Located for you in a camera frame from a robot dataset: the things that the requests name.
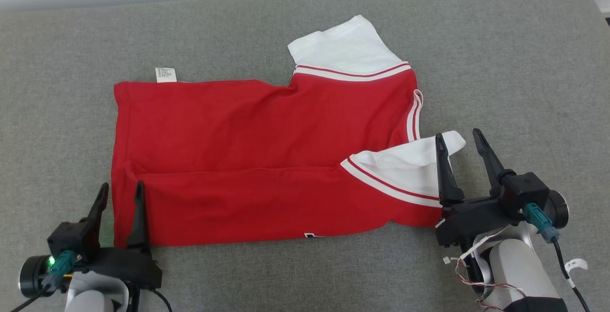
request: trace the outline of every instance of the cable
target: cable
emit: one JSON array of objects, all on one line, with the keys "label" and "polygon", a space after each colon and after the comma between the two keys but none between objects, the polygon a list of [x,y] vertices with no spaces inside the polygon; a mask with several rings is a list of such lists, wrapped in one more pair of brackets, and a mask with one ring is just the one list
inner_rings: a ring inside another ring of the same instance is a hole
[{"label": "cable", "polygon": [[559,247],[559,242],[557,241],[557,238],[553,237],[551,239],[551,241],[553,242],[553,245],[555,246],[555,252],[557,253],[557,259],[559,260],[559,266],[561,267],[561,272],[564,275],[564,277],[566,278],[566,280],[568,280],[568,282],[570,283],[570,287],[572,288],[572,290],[574,291],[574,293],[576,294],[576,297],[578,298],[578,301],[580,301],[582,308],[585,310],[585,312],[590,312],[589,307],[587,306],[586,301],[584,301],[584,298],[582,297],[582,294],[580,294],[580,291],[578,291],[578,288],[576,288],[576,285],[574,284],[574,281],[572,281],[570,274],[568,274],[568,271],[566,270],[566,265],[564,262],[564,256],[561,254],[561,248]]},{"label": "cable", "polygon": [[25,303],[22,303],[21,305],[15,307],[13,310],[11,310],[11,312],[19,312],[21,310],[23,310],[24,308],[28,307],[31,303],[33,303],[36,299],[38,299],[39,297],[41,297],[44,293],[46,293],[46,291],[49,290],[49,288],[51,288],[50,284],[45,285],[42,290],[40,290],[38,293],[36,293],[35,296],[31,297],[30,299],[28,299],[28,301],[26,301]]},{"label": "cable", "polygon": [[153,292],[154,294],[157,295],[157,297],[161,298],[161,300],[163,301],[163,303],[165,303],[165,306],[167,306],[167,310],[169,312],[173,312],[172,311],[172,306],[170,305],[170,302],[167,301],[167,299],[163,296],[163,294],[159,293],[159,291],[155,290],[154,288],[152,288],[152,290],[149,290],[151,292]]}]

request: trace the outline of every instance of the gray table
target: gray table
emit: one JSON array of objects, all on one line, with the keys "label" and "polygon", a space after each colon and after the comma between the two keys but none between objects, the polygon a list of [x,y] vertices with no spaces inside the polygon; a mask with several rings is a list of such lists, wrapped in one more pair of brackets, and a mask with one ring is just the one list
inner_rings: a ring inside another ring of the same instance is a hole
[{"label": "gray table", "polygon": [[[421,134],[457,130],[468,197],[488,190],[479,127],[504,164],[569,200],[567,259],[592,310],[610,305],[610,28],[592,0],[201,0],[0,15],[0,301],[22,301],[22,262],[110,179],[116,82],[258,78],[288,84],[286,45],[362,14],[410,61]],[[103,245],[112,243],[112,212]],[[571,311],[553,249],[537,252]],[[388,225],[340,238],[154,249],[175,311],[475,311],[433,230]],[[62,311],[56,294],[29,311]],[[165,311],[144,293],[142,311]]]}]

